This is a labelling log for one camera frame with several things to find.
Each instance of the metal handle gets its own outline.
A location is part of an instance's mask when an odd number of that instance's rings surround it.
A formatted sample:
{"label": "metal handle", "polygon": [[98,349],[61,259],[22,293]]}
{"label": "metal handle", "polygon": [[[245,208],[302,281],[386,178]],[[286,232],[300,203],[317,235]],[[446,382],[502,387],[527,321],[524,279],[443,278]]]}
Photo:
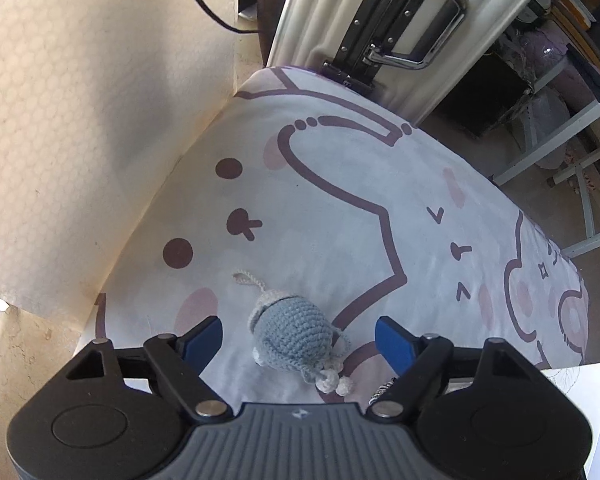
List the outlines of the metal handle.
{"label": "metal handle", "polygon": [[405,68],[407,70],[421,70],[430,65],[430,63],[438,55],[442,47],[454,33],[456,28],[462,23],[466,16],[466,11],[469,6],[469,0],[452,0],[456,4],[458,11],[449,24],[442,31],[437,40],[433,43],[433,46],[424,55],[422,60],[416,61],[410,59],[405,54],[382,54],[380,48],[374,44],[369,45],[365,52],[365,58],[371,63],[379,63],[388,66],[395,66],[396,68]]}

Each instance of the crocheted toy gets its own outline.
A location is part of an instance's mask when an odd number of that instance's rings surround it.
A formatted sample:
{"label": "crocheted toy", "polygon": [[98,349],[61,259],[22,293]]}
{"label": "crocheted toy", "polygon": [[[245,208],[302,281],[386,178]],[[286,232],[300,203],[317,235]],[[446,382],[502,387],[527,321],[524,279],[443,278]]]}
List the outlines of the crocheted toy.
{"label": "crocheted toy", "polygon": [[[240,270],[234,280],[241,285],[256,285],[261,295],[249,316],[253,334],[253,358],[260,366],[300,372],[304,382],[323,393],[341,397],[353,391],[353,381],[340,377],[342,358],[351,347],[349,338],[337,329],[311,301],[282,290],[267,289],[249,272]],[[344,350],[331,346],[333,334],[344,341]]]}

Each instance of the white paper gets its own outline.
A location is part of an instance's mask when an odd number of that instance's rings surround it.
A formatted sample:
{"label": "white paper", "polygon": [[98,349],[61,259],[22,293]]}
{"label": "white paper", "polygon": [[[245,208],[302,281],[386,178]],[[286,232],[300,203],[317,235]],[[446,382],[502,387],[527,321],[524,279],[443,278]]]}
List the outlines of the white paper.
{"label": "white paper", "polygon": [[593,442],[584,471],[587,480],[600,480],[600,363],[544,370],[542,373],[580,409],[589,421]]}

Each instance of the crochet tail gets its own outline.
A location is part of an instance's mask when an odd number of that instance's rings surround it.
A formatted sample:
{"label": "crochet tail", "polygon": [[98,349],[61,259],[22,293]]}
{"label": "crochet tail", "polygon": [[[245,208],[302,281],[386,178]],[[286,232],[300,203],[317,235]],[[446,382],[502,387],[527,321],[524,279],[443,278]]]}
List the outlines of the crochet tail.
{"label": "crochet tail", "polygon": [[267,286],[263,281],[254,277],[248,270],[238,270],[233,274],[235,283],[239,283],[240,285],[256,285],[261,292],[267,290]]}

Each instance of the metal screw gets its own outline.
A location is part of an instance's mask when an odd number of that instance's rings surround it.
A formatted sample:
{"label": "metal screw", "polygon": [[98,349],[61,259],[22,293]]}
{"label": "metal screw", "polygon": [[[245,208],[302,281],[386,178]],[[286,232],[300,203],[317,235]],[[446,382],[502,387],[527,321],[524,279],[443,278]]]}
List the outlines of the metal screw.
{"label": "metal screw", "polygon": [[392,418],[400,415],[404,408],[394,400],[380,400],[371,405],[371,411],[382,418]]}
{"label": "metal screw", "polygon": [[203,400],[196,404],[196,413],[199,416],[219,416],[227,409],[222,400]]}

